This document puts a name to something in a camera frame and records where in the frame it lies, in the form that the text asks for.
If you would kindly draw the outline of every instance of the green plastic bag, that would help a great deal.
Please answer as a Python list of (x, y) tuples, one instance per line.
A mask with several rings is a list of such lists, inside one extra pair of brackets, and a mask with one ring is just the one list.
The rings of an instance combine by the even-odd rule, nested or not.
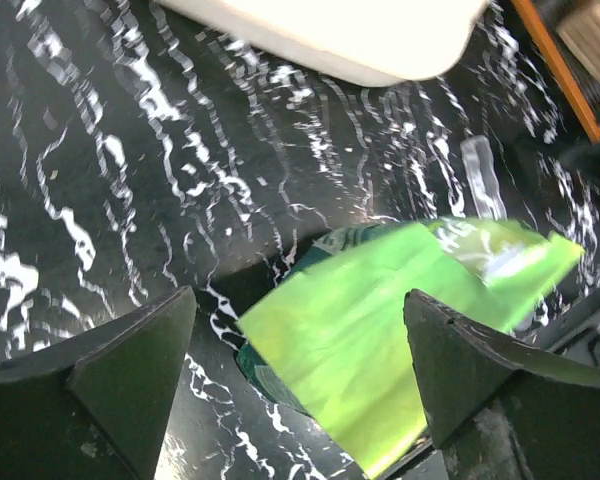
[(511, 221), (444, 218), (388, 228), (295, 273), (238, 322), (301, 407), (370, 478), (426, 427), (405, 294), (423, 290), (509, 331), (582, 254), (558, 235), (545, 239)]

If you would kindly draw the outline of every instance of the marble countertop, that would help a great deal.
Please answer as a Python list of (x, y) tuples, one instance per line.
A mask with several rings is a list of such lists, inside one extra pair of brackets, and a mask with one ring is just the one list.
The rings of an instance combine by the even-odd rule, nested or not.
[(0, 361), (190, 284), (200, 310), (156, 478), (362, 478), (234, 362), (234, 321), (311, 239), (475, 214), (459, 145), (483, 134), (509, 217), (587, 250), (535, 324), (600, 285), (589, 189), (511, 153), (522, 131), (579, 131), (507, 15), (493, 3), (445, 76), (363, 89), (141, 0), (0, 1)]

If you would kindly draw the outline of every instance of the wooden strip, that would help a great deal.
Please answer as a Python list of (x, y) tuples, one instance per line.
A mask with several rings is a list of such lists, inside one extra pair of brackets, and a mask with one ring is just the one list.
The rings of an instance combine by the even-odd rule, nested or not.
[(558, 47), (547, 31), (532, 1), (512, 0), (512, 2), (518, 11), (518, 15), (522, 18), (525, 27), (527, 27), (527, 30), (531, 34), (531, 38), (533, 38), (533, 41), (549, 64), (551, 72), (556, 77), (558, 85), (562, 88), (571, 108), (573, 108), (578, 120), (580, 120), (580, 123), (587, 132), (589, 139), (592, 142), (600, 142), (600, 125), (598, 125), (589, 103), (584, 98), (580, 87), (578, 87), (578, 83), (573, 78), (571, 70), (558, 51)]

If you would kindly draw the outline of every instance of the green cloth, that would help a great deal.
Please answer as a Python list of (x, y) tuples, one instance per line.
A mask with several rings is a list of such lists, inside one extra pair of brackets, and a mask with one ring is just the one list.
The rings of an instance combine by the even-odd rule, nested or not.
[(581, 254), (558, 235), (547, 240), (516, 222), (410, 224), (295, 273), (238, 325), (373, 479), (426, 427), (403, 322), (405, 294), (423, 290), (509, 331)]

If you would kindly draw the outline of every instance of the white plastic container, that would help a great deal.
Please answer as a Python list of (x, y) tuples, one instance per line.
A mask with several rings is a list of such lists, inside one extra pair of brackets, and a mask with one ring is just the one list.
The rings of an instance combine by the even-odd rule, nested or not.
[(488, 0), (158, 0), (292, 62), (358, 85), (435, 77)]

